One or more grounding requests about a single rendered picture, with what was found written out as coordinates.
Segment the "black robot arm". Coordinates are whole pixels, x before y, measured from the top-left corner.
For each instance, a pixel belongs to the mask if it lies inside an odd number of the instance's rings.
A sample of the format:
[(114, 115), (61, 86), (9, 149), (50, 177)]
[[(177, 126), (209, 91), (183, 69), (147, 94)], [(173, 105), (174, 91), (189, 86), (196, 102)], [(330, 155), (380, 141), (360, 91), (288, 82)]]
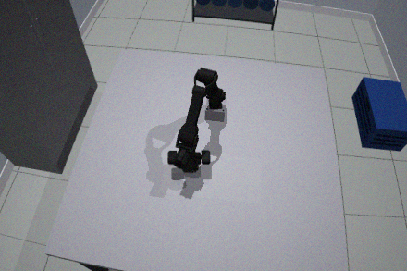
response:
[[(191, 154), (195, 152), (199, 141), (197, 122), (203, 98), (206, 96), (209, 99), (210, 109), (222, 109), (222, 102), (226, 99), (226, 92), (217, 87), (217, 79), (217, 71), (202, 67), (197, 70), (194, 76), (189, 112), (186, 123), (179, 130), (175, 146), (179, 150), (172, 163), (174, 167), (182, 169), (184, 172), (196, 172), (199, 170), (199, 164), (196, 164), (196, 158), (191, 157)], [(196, 85), (197, 80), (204, 83), (205, 87)]]

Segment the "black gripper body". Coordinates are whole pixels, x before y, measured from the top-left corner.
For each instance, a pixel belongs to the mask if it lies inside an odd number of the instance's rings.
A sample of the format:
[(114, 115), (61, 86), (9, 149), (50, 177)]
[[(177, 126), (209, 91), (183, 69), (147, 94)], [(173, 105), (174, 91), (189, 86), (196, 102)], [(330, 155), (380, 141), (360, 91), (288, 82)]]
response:
[[(169, 165), (173, 165), (172, 163), (173, 163), (173, 160), (174, 160), (176, 154), (177, 154), (177, 151), (168, 151), (167, 163)], [(196, 158), (196, 162), (201, 162), (201, 159), (202, 159), (203, 165), (209, 165), (211, 162), (209, 150), (202, 151), (202, 155), (201, 155), (201, 152), (196, 152), (196, 153), (194, 152), (193, 154), (191, 154), (191, 157)]]

